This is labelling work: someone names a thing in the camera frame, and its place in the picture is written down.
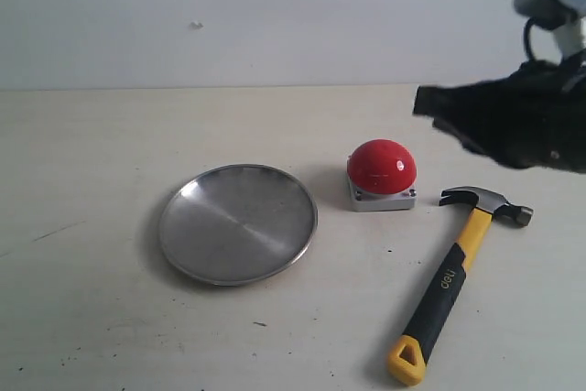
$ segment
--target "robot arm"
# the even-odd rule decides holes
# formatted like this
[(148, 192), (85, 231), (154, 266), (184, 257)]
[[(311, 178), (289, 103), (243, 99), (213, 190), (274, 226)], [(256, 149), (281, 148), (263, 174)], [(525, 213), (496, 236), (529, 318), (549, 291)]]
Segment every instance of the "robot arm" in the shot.
[[(501, 166), (586, 173), (586, 0), (514, 0), (514, 8), (528, 17), (528, 61), (500, 80), (421, 86), (413, 114)], [(559, 64), (535, 58), (533, 26), (553, 34)]]

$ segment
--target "hammer handle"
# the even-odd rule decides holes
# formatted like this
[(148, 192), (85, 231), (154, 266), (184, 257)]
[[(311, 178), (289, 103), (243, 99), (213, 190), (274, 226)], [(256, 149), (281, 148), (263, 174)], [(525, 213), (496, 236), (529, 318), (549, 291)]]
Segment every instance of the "hammer handle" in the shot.
[(491, 224), (492, 215), (472, 210), (460, 238), (448, 252), (403, 334), (389, 352), (388, 370), (408, 386), (425, 376), (431, 352)]

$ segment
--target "black cable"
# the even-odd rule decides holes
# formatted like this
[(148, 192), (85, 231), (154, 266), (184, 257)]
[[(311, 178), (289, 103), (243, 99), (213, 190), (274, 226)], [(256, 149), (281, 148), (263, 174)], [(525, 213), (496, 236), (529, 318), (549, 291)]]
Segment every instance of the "black cable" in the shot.
[(529, 18), (523, 28), (523, 49), (529, 61), (536, 61), (535, 54), (531, 48), (531, 28), (535, 25), (535, 19)]

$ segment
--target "hammer head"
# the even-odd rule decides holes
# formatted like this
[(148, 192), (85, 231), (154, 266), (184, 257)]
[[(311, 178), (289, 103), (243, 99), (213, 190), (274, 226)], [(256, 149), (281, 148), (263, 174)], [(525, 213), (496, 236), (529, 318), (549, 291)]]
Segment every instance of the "hammer head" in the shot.
[(439, 206), (453, 203), (467, 203), (493, 217), (508, 217), (519, 226), (527, 226), (533, 216), (531, 208), (514, 205), (502, 194), (478, 187), (455, 187), (442, 191)]

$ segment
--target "black rubber grip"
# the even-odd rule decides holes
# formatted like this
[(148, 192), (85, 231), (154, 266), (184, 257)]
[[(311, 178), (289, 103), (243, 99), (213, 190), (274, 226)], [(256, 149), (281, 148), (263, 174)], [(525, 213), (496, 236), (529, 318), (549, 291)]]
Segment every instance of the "black rubber grip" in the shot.
[(419, 342), (425, 363), (466, 279), (465, 256), (459, 244), (451, 247), (403, 332)]

